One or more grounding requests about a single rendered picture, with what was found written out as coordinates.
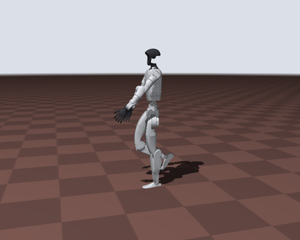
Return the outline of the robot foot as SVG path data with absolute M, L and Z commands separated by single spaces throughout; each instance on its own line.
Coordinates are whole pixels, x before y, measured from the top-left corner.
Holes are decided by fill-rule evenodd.
M 166 156 L 167 156 L 166 159 L 163 159 L 163 164 L 161 166 L 161 170 L 163 170 L 168 165 L 170 160 L 174 157 L 174 154 L 168 153 Z
M 156 182 L 155 182 L 155 184 L 156 184 Z M 155 185 L 155 184 L 152 182 L 152 183 L 150 183 L 150 184 L 147 184 L 147 185 L 142 186 L 142 188 L 147 189 L 147 188 L 153 188 L 153 187 L 158 187 L 158 186 L 161 186 L 161 185 L 162 185 L 160 182 L 157 183 L 158 185 Z

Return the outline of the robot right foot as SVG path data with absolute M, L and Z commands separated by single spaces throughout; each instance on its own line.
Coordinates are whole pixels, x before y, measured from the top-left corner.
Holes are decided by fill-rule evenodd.
M 163 159 L 163 164 L 161 166 L 161 170 L 163 170 L 168 165 L 170 160 L 174 157 L 174 154 L 168 153 L 166 156 L 167 156 L 166 159 Z

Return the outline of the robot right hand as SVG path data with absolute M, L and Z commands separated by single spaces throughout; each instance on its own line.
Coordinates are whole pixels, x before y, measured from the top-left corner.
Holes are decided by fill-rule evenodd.
M 131 109 L 129 112 L 127 112 L 126 117 L 125 117 L 124 120 L 123 120 L 124 122 L 127 122 L 127 119 L 128 119 L 128 122 L 129 122 L 133 110 L 134 110 L 134 109 Z M 129 117 L 129 118 L 128 118 L 128 117 Z M 122 118 L 123 118 L 123 117 L 122 117 Z M 126 119 L 126 121 L 125 121 L 125 119 Z

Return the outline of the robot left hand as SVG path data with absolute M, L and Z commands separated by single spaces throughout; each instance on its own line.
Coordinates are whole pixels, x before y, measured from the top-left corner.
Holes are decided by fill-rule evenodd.
M 128 103 L 127 103 L 127 104 L 128 104 Z M 127 105 L 127 104 L 126 104 L 126 105 Z M 133 107 L 131 107 L 131 108 L 128 110 L 128 109 L 126 108 L 126 105 L 124 106 L 124 108 L 122 108 L 122 109 L 117 110 L 117 111 L 114 112 L 114 114 L 116 114 L 116 113 L 118 112 L 118 114 L 114 117 L 114 119 L 119 115 L 119 116 L 116 118 L 115 121 L 117 121 L 117 119 L 120 117 L 120 118 L 118 119 L 118 121 L 117 121 L 117 122 L 119 122 L 120 119 L 123 117 L 123 118 L 121 119 L 121 121 L 120 121 L 120 123 L 122 123 L 123 119 L 124 119 L 124 118 L 126 117 L 126 115 L 127 115 L 127 112 L 129 112 L 129 111 L 133 108 Z

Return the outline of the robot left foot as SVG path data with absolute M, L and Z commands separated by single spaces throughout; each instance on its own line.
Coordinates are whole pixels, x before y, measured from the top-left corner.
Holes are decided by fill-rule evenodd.
M 156 184 L 156 182 L 155 182 L 155 184 Z M 147 189 L 147 188 L 153 188 L 153 187 L 158 187 L 158 186 L 161 186 L 161 185 L 162 185 L 160 182 L 157 183 L 158 185 L 155 185 L 155 184 L 152 182 L 152 183 L 150 183 L 150 184 L 147 184 L 147 185 L 142 186 L 142 188 Z

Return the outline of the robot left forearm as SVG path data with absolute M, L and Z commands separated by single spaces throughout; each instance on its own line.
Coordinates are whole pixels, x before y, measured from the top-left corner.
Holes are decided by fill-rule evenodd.
M 140 86 L 137 90 L 137 92 L 134 94 L 134 96 L 132 97 L 132 99 L 129 101 L 129 103 L 125 106 L 125 108 L 127 108 L 128 110 L 136 105 L 136 102 L 138 102 L 143 94 L 145 92 L 145 87 L 144 86 Z

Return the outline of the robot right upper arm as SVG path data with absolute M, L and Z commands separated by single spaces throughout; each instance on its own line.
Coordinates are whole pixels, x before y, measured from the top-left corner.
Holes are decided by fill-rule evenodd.
M 146 70 L 146 71 L 147 71 L 147 70 Z M 146 72 L 145 72 L 145 74 L 146 74 Z M 141 81 L 141 86 L 145 86 L 145 74 L 144 74 L 144 77 L 143 77 L 143 79 L 142 79 L 142 81 Z M 135 88 L 135 90 L 138 91 L 138 88 L 139 88 L 139 86 L 137 86 L 137 87 Z

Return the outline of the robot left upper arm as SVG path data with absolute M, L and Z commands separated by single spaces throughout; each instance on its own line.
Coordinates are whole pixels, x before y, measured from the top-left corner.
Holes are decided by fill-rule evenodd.
M 154 70 L 150 77 L 148 78 L 148 80 L 145 82 L 145 86 L 143 86 L 145 88 L 145 91 L 143 94 L 145 94 L 150 88 L 151 86 L 161 77 L 161 74 Z M 141 85 L 142 86 L 142 85 Z M 140 86 L 139 86 L 140 87 Z

